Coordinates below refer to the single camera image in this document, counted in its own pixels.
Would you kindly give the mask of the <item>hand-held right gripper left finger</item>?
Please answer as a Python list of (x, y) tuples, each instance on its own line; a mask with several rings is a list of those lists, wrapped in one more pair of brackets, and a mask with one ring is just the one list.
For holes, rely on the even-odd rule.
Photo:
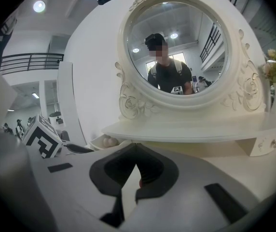
[(92, 164), (117, 152), (116, 149), (49, 159), (43, 159), (30, 146), (27, 152), (57, 232), (128, 232), (100, 220), (112, 211), (115, 198), (100, 193), (89, 176)]

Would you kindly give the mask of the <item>white machine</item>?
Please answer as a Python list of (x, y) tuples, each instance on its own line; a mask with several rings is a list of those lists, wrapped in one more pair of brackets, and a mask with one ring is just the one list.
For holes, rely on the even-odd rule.
[(49, 115), (49, 122), (52, 125), (52, 127), (56, 130), (64, 129), (63, 118), (62, 118), (61, 112), (59, 111), (56, 111)]

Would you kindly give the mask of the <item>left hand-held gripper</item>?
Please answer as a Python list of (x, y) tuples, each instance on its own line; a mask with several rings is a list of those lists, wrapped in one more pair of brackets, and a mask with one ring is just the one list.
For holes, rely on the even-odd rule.
[[(41, 115), (36, 115), (29, 124), (22, 142), (26, 146), (36, 149), (43, 159), (54, 158), (62, 146), (62, 141), (52, 125)], [(64, 142), (64, 150), (67, 154), (86, 154), (92, 149)]]

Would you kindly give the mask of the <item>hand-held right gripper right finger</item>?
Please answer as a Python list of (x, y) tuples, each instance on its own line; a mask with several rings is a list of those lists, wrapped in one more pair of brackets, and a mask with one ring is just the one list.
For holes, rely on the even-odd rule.
[(162, 197), (138, 201), (124, 222), (125, 232), (216, 232), (259, 204), (248, 188), (210, 162), (148, 148), (172, 160), (179, 175)]

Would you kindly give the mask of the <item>oval white-framed mirror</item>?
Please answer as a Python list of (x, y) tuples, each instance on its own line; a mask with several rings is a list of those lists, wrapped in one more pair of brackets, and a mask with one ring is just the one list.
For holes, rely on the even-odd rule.
[(164, 93), (147, 84), (134, 69), (126, 42), (134, 19), (162, 0), (135, 0), (124, 17), (117, 38), (118, 62), (122, 79), (119, 107), (122, 115), (135, 119), (141, 113), (150, 116), (166, 110), (202, 113), (234, 119), (265, 112), (265, 94), (258, 66), (265, 63), (260, 44), (245, 18), (228, 0), (169, 0), (195, 5), (219, 25), (228, 56), (222, 79), (214, 90), (195, 95)]

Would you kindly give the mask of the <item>long black balcony railing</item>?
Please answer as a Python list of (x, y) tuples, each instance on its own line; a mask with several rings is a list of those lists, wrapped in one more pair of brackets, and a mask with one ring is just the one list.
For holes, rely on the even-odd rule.
[(59, 53), (25, 53), (2, 57), (2, 75), (35, 70), (57, 70), (64, 59)]

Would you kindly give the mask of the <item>round ceiling lamp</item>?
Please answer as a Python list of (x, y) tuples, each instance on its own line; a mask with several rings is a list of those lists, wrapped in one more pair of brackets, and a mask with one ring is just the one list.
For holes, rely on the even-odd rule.
[(45, 10), (45, 2), (42, 0), (38, 0), (33, 4), (33, 10), (37, 13), (42, 13)]

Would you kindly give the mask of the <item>white dressing table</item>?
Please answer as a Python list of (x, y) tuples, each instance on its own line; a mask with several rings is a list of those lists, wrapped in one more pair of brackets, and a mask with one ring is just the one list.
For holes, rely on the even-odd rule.
[(103, 133), (114, 138), (133, 142), (154, 142), (156, 146), (169, 145), (180, 151), (181, 144), (201, 144), (211, 147), (215, 143), (232, 142), (232, 153), (241, 152), (225, 160), (219, 151), (208, 153), (188, 150), (188, 154), (201, 157), (215, 164), (245, 187), (258, 199), (276, 194), (276, 149), (271, 153), (250, 157), (250, 147), (255, 138), (276, 136), (276, 115), (264, 111), (262, 114), (225, 119), (202, 113), (188, 114), (166, 110), (138, 118), (128, 119), (122, 113), (119, 121), (103, 129)]

